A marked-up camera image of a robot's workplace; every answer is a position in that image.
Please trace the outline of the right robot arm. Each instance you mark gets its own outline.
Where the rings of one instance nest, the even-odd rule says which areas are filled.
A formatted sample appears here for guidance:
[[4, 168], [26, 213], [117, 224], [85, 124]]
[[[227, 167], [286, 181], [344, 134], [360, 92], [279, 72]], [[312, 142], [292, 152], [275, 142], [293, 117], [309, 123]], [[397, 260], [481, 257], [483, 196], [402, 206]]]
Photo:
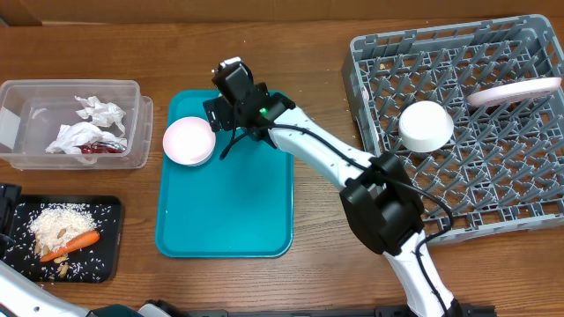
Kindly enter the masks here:
[[318, 126], [292, 100], [255, 83], [239, 57], [221, 62], [212, 82], [219, 96], [204, 103], [214, 132], [231, 132], [220, 156], [249, 137], [289, 153], [308, 164], [338, 190], [345, 216], [356, 238], [386, 257], [415, 316], [459, 316], [462, 308], [442, 282], [427, 249], [435, 235], [424, 230], [424, 198], [444, 211], [438, 197], [413, 186], [399, 157], [388, 151], [375, 156], [360, 151]]

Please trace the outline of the orange carrot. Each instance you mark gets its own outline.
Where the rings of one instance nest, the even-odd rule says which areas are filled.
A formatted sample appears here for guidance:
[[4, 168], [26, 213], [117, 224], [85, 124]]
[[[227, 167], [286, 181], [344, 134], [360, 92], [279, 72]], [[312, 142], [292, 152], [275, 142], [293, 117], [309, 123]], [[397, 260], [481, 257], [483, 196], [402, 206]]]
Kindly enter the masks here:
[[58, 248], [56, 251], [46, 254], [40, 258], [40, 262], [50, 262], [56, 258], [72, 253], [84, 247], [89, 247], [95, 244], [100, 239], [100, 234], [97, 231], [85, 232], [73, 240], [70, 240], [64, 246]]

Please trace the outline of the pink bowl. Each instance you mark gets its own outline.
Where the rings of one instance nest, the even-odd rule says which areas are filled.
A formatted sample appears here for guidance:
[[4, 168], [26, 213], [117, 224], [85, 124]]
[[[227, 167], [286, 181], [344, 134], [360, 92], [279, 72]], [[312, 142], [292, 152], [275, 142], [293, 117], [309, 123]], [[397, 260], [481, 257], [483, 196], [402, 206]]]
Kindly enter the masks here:
[[200, 166], [212, 156], [216, 136], [208, 121], [190, 116], [176, 120], [166, 129], [162, 145], [173, 162]]

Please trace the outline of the red snack wrapper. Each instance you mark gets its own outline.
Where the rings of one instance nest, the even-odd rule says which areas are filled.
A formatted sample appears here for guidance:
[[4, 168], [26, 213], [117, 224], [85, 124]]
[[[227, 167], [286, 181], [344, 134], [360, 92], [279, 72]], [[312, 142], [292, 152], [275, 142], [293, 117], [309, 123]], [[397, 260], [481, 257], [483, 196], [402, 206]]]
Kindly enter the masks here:
[[80, 145], [78, 148], [82, 154], [123, 153], [126, 150], [126, 147], [122, 144], [106, 141]]

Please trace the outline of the large pink plate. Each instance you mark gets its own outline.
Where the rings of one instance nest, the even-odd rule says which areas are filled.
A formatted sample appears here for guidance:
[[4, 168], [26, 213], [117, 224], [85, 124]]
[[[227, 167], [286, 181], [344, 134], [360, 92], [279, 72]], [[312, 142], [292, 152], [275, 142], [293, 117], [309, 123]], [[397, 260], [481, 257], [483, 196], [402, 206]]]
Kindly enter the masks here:
[[467, 97], [473, 107], [491, 107], [549, 96], [560, 88], [561, 77], [544, 77], [500, 85]]

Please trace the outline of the white small bowl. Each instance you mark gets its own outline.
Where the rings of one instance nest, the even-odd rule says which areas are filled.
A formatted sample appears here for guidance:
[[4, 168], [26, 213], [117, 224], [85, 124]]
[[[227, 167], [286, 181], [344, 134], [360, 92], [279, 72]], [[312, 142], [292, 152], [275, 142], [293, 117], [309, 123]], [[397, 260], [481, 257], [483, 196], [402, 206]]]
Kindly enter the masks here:
[[454, 122], [440, 104], [418, 101], [400, 115], [398, 134], [409, 151], [431, 152], [440, 149], [452, 137]]

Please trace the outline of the grey plastic dishwasher rack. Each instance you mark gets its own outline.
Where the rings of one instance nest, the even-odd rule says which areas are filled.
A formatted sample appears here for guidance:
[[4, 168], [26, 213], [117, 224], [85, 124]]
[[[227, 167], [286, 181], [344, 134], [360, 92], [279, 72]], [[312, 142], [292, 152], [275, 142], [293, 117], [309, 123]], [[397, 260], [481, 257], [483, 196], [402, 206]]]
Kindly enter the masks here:
[[[561, 77], [563, 51], [549, 20], [525, 15], [354, 38], [342, 69], [363, 147], [399, 156], [428, 203], [441, 243], [563, 223], [563, 92], [479, 108], [469, 97], [535, 78]], [[437, 151], [409, 151], [398, 133], [411, 104], [434, 101], [454, 122]]]

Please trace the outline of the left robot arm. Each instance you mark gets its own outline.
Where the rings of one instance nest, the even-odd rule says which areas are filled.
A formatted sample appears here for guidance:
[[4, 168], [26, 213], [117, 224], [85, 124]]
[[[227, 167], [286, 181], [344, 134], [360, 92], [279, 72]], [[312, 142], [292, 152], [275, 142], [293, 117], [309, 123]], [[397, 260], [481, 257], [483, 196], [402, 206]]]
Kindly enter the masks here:
[[[15, 244], [4, 228], [9, 222], [8, 217], [13, 216], [20, 192], [19, 186], [1, 184], [1, 256], [8, 247]], [[94, 310], [76, 306], [43, 290], [1, 261], [1, 316], [170, 317], [171, 315], [153, 303], [144, 304], [138, 311], [121, 305]]]

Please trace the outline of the white napkin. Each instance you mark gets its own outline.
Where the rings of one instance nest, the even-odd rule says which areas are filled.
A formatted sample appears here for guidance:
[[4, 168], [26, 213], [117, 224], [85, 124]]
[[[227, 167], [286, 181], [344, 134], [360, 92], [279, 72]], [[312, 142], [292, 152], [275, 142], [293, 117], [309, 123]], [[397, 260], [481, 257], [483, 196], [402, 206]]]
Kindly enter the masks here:
[[78, 155], [82, 154], [78, 148], [80, 145], [99, 141], [119, 143], [127, 150], [126, 128], [122, 122], [126, 113], [119, 106], [112, 102], [101, 102], [95, 96], [76, 96], [75, 100], [82, 106], [82, 109], [76, 111], [82, 121], [73, 125], [62, 125], [56, 140], [46, 148], [46, 153]]

